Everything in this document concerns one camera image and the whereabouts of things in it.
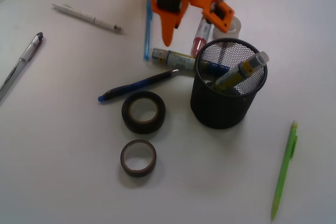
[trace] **black pen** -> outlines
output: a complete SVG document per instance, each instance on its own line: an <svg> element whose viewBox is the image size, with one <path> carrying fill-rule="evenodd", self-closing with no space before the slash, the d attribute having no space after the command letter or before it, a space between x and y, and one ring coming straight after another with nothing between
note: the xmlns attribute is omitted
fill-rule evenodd
<svg viewBox="0 0 336 224"><path fill-rule="evenodd" d="M133 83L133 84L129 84L129 85L125 85L125 86L121 86L121 87L111 89L111 90L107 91L105 94L103 94L102 96L98 97L98 101L100 101L100 102L108 101L108 100L113 99L115 97L118 97L120 95L127 94L129 92L132 92L134 90L137 90L137 89L140 89L140 88L143 88L143 87L147 87L149 85L152 85L154 83L157 83L157 82L162 81L164 79L167 79L169 77L174 77L178 72L179 72L179 70L175 69L175 70L172 70L172 71L157 74L156 76L149 77L147 79L144 79L142 81L138 81L138 82Z"/></svg>
<svg viewBox="0 0 336 224"><path fill-rule="evenodd" d="M34 55L36 48L41 44L43 40L43 33L38 33L34 39L31 41L27 49L19 58L19 61L16 63L15 67L12 69L5 82L0 87L0 100L7 93L11 85L14 83L15 79L19 76L21 71L26 66L26 63L31 60Z"/></svg>

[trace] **tape roll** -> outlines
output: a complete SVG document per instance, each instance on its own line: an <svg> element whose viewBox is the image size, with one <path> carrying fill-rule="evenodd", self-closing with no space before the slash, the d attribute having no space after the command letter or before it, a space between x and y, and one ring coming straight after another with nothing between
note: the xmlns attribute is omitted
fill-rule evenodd
<svg viewBox="0 0 336 224"><path fill-rule="evenodd" d="M136 100L143 98L151 100L156 105L156 114L148 121L138 121L131 114L132 104ZM166 115L166 107L161 97L157 94L149 91L142 91L134 93L124 101L121 115L130 131L138 134L149 134L157 131L162 126Z"/></svg>
<svg viewBox="0 0 336 224"><path fill-rule="evenodd" d="M135 169L129 168L126 165L125 158L127 157L127 152L130 149L129 147L131 147L132 145L144 145L147 148L149 148L150 151L152 152L153 158L152 158L150 164L147 167L145 167L144 169L135 170ZM149 142L147 142L145 140L133 140L133 141L130 141L127 145L125 145L125 147L121 151L120 162L121 162L122 168L125 170L125 172L128 175L130 175L132 177L143 177L143 176L146 176L146 175L148 175L149 173L151 173L154 170L155 165L156 165L156 151L155 151L155 148L154 148L154 146L151 143L149 143Z"/></svg>
<svg viewBox="0 0 336 224"><path fill-rule="evenodd" d="M224 33L220 31L217 27L214 27L214 38L220 39L220 38L235 38L238 39L239 32L241 30L241 22L240 20L235 16L233 17L233 20L230 25L230 29L227 33Z"/></svg>

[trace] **brown tape roll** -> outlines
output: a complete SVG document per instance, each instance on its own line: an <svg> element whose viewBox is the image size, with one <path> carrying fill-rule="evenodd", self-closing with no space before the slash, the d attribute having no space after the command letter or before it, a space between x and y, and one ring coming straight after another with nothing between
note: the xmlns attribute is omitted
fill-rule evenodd
<svg viewBox="0 0 336 224"><path fill-rule="evenodd" d="M136 100L142 98L150 99L154 102L157 108L156 115L152 119L144 122L134 119L131 115L132 104ZM134 93L124 101L121 108L121 115L130 131L138 134L149 134L157 131L162 126L166 115L166 107L161 97L157 94L149 91L142 91Z"/></svg>
<svg viewBox="0 0 336 224"><path fill-rule="evenodd" d="M141 169L141 170L130 169L126 165L126 163L125 163L125 158L126 158L126 154L125 153L127 152L127 149L131 145L139 144L139 143L140 144L144 144L147 147L149 147L149 149L151 150L151 152L153 154L153 159L150 162L150 164L147 167L145 167L144 169ZM151 173L154 170L155 165L156 165L156 151L155 151L155 148L154 148L154 146L150 142L147 142L145 140L133 140L133 141L130 141L127 145L125 145L125 147L121 151L120 162L121 162L122 168L125 170L125 172L128 175L130 175L132 177L143 177L143 176L146 176L146 175L148 175L149 173Z"/></svg>

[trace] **orange robot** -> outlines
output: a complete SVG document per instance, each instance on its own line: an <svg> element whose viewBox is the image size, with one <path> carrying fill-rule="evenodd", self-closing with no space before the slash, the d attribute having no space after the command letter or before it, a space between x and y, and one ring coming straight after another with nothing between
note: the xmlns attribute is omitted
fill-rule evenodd
<svg viewBox="0 0 336 224"><path fill-rule="evenodd" d="M189 3L203 9L203 16L219 30L226 33L234 17L234 11L223 0L152 0L152 9L159 14L162 38L166 46L172 42L174 28L177 29Z"/></svg>

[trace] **blue pen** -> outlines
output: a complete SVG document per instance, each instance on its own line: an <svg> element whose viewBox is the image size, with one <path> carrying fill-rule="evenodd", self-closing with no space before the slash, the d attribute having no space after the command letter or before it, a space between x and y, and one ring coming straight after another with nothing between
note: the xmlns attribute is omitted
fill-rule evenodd
<svg viewBox="0 0 336 224"><path fill-rule="evenodd" d="M149 48L150 48L150 43L151 43L151 22L153 19L151 0L147 0L146 8L147 8L147 16L146 16L144 58L145 60L150 60L149 59Z"/></svg>
<svg viewBox="0 0 336 224"><path fill-rule="evenodd" d="M116 98L118 96L121 96L123 94L127 94L129 92L134 91L134 90L147 87L147 86L155 84L159 81L163 81L163 80L165 80L169 77L174 77L178 73L179 73L179 70L175 69L175 70L172 70L172 71L159 73L156 76L149 77L147 79L135 82L133 84L129 84L129 85L125 85L125 86L121 86L121 87L111 89L111 90L107 91L105 94L103 94L102 96L98 97L98 101L104 102L104 101L111 100L111 99Z"/></svg>

